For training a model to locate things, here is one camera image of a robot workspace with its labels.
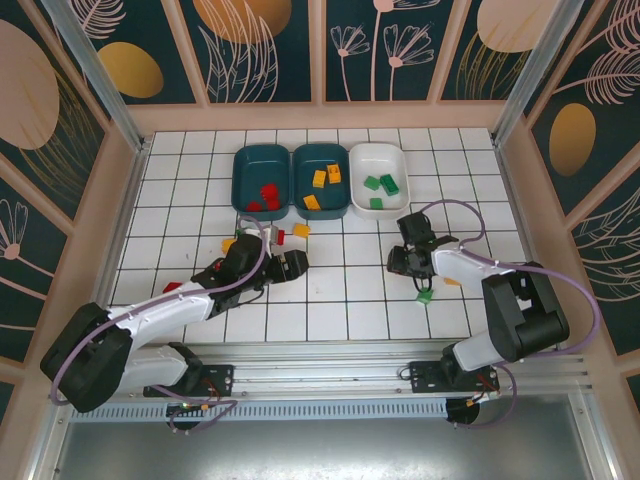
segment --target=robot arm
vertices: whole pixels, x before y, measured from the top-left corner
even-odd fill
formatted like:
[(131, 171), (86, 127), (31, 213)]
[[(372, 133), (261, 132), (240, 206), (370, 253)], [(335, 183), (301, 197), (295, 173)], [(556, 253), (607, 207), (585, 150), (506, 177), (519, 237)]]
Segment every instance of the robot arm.
[[(268, 239), (278, 237), (275, 227), (265, 230)], [(239, 306), (244, 291), (261, 291), (270, 283), (295, 280), (309, 268), (306, 253), (293, 250), (276, 256), (271, 255), (268, 246), (262, 265), (253, 276), (245, 278), (259, 260), (262, 249), (262, 240), (256, 233), (259, 235), (253, 231), (241, 233), (225, 258), (217, 259), (194, 275), (190, 282), (163, 295), (111, 310), (104, 310), (95, 303), (83, 305), (42, 359), (41, 370), (53, 380), (71, 351), (92, 330), (132, 312), (96, 337), (71, 362), (60, 383), (62, 393), (79, 412), (88, 412), (102, 405), (115, 392), (131, 391), (136, 387), (181, 384), (183, 391), (190, 391), (200, 382), (203, 366), (189, 349), (179, 343), (160, 348), (141, 347), (159, 335), (207, 321)], [(245, 279), (241, 286), (224, 292), (186, 296), (198, 290), (231, 285), (241, 278)], [(177, 298), (165, 300), (176, 294)]]
[[(465, 255), (447, 245), (456, 238), (436, 238), (421, 212), (401, 218), (398, 226), (405, 245), (389, 253), (387, 270), (421, 279), (451, 278), (484, 297), (488, 330), (445, 349), (448, 376), (503, 360), (515, 362), (569, 337), (567, 319), (547, 276), (487, 265)], [(531, 305), (523, 310), (518, 300)]]

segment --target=bowl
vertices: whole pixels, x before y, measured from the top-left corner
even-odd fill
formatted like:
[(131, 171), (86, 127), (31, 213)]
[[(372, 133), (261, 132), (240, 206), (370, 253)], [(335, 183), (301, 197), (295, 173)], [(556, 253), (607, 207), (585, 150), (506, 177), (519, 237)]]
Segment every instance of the bowl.
[[(293, 152), (293, 204), (298, 215), (306, 220), (335, 220), (347, 213), (351, 195), (349, 191), (349, 154), (335, 143), (310, 143)], [(327, 175), (324, 187), (313, 186), (316, 170), (327, 171), (327, 165), (338, 164), (340, 183), (329, 183)], [(304, 197), (314, 195), (322, 210), (309, 210)]]
[[(233, 158), (231, 205), (241, 215), (250, 215), (260, 222), (281, 220), (291, 203), (291, 167), (289, 151), (281, 145), (249, 145)], [(278, 188), (278, 210), (266, 210), (260, 189), (268, 184)], [(261, 212), (248, 212), (251, 202), (262, 205)]]
[[(349, 168), (351, 202), (357, 216), (367, 220), (395, 220), (407, 212), (411, 195), (402, 150), (387, 143), (361, 143), (349, 153)], [(382, 185), (375, 191), (365, 187), (367, 177), (380, 179), (383, 175), (391, 175), (395, 181), (399, 189), (396, 195), (387, 195)], [(382, 210), (370, 207), (372, 198), (382, 199)]]

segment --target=white tile floor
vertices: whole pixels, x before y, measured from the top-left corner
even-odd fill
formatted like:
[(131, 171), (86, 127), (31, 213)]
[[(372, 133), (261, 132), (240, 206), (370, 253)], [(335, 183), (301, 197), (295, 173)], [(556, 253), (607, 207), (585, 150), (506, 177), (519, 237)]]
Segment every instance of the white tile floor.
[[(222, 255), (233, 236), (230, 205), (233, 154), (244, 145), (277, 142), (289, 151), (307, 142), (339, 142), (351, 149), (367, 141), (400, 146), (410, 175), (412, 211), (443, 197), (471, 202), (482, 212), (487, 238), (472, 250), (524, 261), (516, 224), (485, 129), (321, 129), (159, 132), (151, 149), (112, 297), (126, 305), (184, 282)], [(477, 219), (458, 205), (429, 211), (434, 230), (471, 236)], [(415, 302), (409, 278), (384, 268), (401, 243), (395, 221), (366, 221), (349, 210), (341, 220), (309, 222), (307, 241), (289, 235), (306, 223), (293, 207), (276, 225), (286, 249), (308, 253), (309, 272), (270, 286), (255, 303), (162, 337), (188, 344), (467, 337), (486, 329), (481, 295), (434, 278), (434, 300)], [(243, 295), (242, 301), (255, 294)]]

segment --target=dark teal wallpaper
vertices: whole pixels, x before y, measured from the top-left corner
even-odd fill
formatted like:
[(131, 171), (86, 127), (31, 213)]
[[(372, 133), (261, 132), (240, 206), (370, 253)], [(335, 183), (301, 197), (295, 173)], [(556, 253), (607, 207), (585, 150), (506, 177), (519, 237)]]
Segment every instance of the dark teal wallpaper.
[(66, 241), (0, 179), (0, 356), (24, 360)]
[(0, 425), (2, 425), (2, 419), (4, 418), (4, 414), (7, 412), (13, 388), (13, 385), (10, 383), (0, 382)]
[(327, 101), (426, 100), (451, 6), (327, 0)]
[(180, 0), (212, 103), (310, 102), (307, 0)]
[(195, 103), (161, 0), (69, 4), (126, 104)]
[(16, 2), (0, 46), (0, 154), (73, 219), (104, 131)]
[(562, 42), (562, 45), (560, 45), (560, 48), (556, 53), (555, 59), (547, 69), (542, 79), (540, 80), (540, 84), (538, 85), (538, 88), (536, 88), (536, 90), (533, 92), (533, 95), (531, 95), (531, 98), (529, 99), (529, 103), (527, 103), (527, 105), (524, 107), (524, 114), (526, 116), (529, 116), (529, 113), (535, 106), (536, 102), (538, 101), (538, 98), (540, 98), (540, 94), (542, 93), (542, 90), (544, 90), (544, 88), (547, 86), (547, 80), (549, 76), (558, 67), (560, 60), (562, 60), (562, 57), (567, 51), (567, 48), (573, 41), (573, 38), (575, 37), (576, 32), (580, 29), (582, 22), (584, 22), (584, 17), (586, 17), (587, 13), (589, 13), (589, 10), (591, 10), (591, 7), (593, 6), (593, 2), (594, 0), (585, 0), (584, 3), (582, 4), (582, 8), (580, 9), (580, 14), (578, 15), (578, 18), (576, 18), (576, 21), (573, 23), (573, 26), (571, 27), (571, 30), (569, 30), (569, 33), (567, 34), (567, 36), (564, 37), (564, 41)]
[(505, 100), (543, 32), (548, 0), (472, 0), (442, 100)]
[(73, 53), (71, 53), (71, 50), (69, 50), (69, 47), (67, 47), (67, 43), (64, 40), (62, 40), (58, 31), (54, 28), (53, 22), (51, 21), (51, 17), (49, 17), (49, 14), (47, 13), (47, 10), (44, 8), (44, 6), (42, 5), (42, 2), (40, 0), (36, 0), (35, 3), (36, 3), (36, 6), (40, 9), (40, 13), (42, 13), (42, 16), (49, 24), (49, 27), (51, 28), (51, 30), (53, 30), (53, 32), (56, 34), (56, 37), (58, 38), (58, 43), (62, 45), (62, 48), (67, 53), (67, 56), (69, 57), (73, 65), (76, 67), (76, 70), (78, 71), (78, 73), (82, 75), (84, 79), (84, 83), (89, 87), (89, 90), (91, 90), (91, 93), (93, 94), (93, 98), (95, 98), (98, 104), (100, 105), (102, 112), (105, 114), (105, 116), (109, 120), (111, 120), (111, 115), (109, 114), (109, 112), (107, 111), (107, 108), (102, 103), (102, 100), (100, 100), (100, 97), (98, 96), (95, 89), (93, 88), (93, 85), (91, 85), (91, 83), (87, 80), (86, 76), (82, 72), (82, 68), (80, 67), (80, 64), (78, 63), (78, 61), (76, 60), (76, 57), (73, 55)]
[(532, 132), (565, 213), (640, 142), (640, 5), (609, 2)]
[(629, 385), (631, 395), (636, 402), (638, 413), (640, 413), (640, 374), (627, 377), (627, 384)]
[(618, 355), (640, 348), (640, 169), (574, 230), (573, 238)]

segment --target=white bowl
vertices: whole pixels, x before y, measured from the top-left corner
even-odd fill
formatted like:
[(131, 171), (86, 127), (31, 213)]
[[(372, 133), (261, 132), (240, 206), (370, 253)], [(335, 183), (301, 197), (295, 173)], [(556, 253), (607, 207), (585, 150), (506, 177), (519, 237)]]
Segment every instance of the white bowl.
[[(351, 202), (355, 213), (367, 220), (395, 220), (409, 209), (409, 177), (404, 153), (388, 143), (361, 143), (349, 152), (351, 174)], [(391, 175), (398, 185), (396, 195), (388, 196), (382, 188), (371, 190), (364, 186), (367, 177), (380, 178)], [(381, 198), (383, 210), (372, 210), (369, 200)]]

